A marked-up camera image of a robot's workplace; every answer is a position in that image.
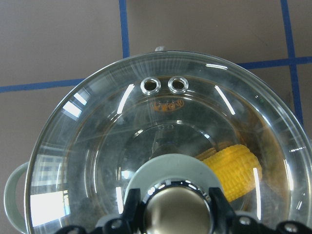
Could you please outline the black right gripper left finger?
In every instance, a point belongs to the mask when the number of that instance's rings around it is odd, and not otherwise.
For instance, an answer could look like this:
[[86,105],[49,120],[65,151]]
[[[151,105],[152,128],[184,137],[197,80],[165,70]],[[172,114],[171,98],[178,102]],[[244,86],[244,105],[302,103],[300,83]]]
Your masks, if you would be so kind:
[[138,208],[140,204],[140,189],[130,189],[124,211],[118,218],[106,221],[102,226],[95,227],[90,234],[134,234],[139,228]]

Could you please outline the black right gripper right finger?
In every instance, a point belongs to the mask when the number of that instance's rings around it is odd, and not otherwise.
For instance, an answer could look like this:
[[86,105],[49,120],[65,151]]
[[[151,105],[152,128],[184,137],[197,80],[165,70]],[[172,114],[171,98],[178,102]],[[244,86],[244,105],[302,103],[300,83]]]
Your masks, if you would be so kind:
[[311,228],[296,221],[283,221],[271,229],[247,214],[237,214],[218,187],[209,189],[214,234],[310,234]]

